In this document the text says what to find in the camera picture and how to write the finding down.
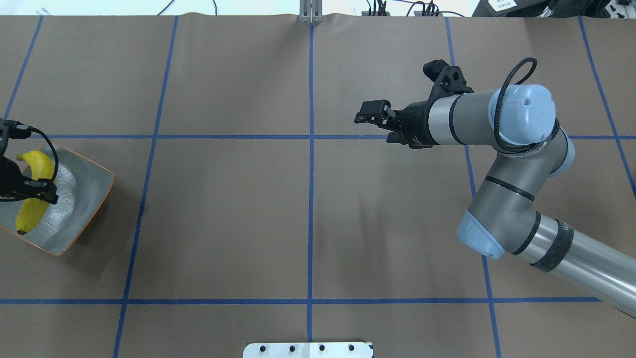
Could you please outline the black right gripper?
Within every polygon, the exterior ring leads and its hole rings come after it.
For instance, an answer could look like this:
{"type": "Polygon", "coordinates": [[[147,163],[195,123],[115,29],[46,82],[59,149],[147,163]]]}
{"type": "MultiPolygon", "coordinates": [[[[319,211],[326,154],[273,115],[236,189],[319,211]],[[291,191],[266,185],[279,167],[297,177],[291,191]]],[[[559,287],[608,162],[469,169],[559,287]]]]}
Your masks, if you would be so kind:
{"type": "Polygon", "coordinates": [[[354,117],[355,124],[395,124],[397,131],[389,132],[387,143],[407,145],[410,149],[429,149],[439,143],[429,129],[431,105],[426,101],[414,102],[402,110],[393,111],[388,100],[367,100],[354,117]]]}

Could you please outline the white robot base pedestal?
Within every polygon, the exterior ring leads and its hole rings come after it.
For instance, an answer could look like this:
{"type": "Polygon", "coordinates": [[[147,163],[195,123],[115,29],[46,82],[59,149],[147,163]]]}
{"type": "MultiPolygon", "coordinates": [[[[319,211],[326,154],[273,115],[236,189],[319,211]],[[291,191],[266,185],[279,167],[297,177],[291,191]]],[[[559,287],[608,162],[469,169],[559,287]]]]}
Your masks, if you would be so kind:
{"type": "Polygon", "coordinates": [[[367,342],[289,342],[248,344],[243,358],[374,358],[367,342]]]}

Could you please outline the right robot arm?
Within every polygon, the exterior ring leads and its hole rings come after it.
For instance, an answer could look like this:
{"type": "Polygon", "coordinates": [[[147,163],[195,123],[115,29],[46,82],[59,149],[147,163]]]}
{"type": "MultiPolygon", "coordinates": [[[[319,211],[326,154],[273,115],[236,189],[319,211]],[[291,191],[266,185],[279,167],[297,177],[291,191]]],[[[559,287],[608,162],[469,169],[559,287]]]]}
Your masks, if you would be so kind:
{"type": "Polygon", "coordinates": [[[505,144],[529,151],[514,154],[496,143],[494,106],[502,89],[474,92],[448,80],[434,85],[429,99],[402,110],[388,100],[363,102],[356,124],[389,132],[389,143],[427,149],[439,145],[488,145],[496,151],[490,170],[466,209],[457,236],[498,259],[509,253],[536,270],[554,275],[635,315],[635,260],[532,209],[545,181],[571,165],[575,148],[555,118],[550,91],[541,85],[513,85],[505,144]]]}

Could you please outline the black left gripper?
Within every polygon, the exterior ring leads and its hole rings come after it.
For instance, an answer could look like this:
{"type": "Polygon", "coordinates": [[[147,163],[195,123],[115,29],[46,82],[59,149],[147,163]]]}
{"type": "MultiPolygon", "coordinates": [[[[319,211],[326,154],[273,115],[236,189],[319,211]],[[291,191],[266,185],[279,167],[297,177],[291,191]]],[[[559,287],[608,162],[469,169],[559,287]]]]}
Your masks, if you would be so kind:
{"type": "Polygon", "coordinates": [[[38,199],[55,205],[58,202],[57,186],[50,179],[22,179],[19,166],[7,157],[0,159],[0,201],[19,202],[38,199]]]}

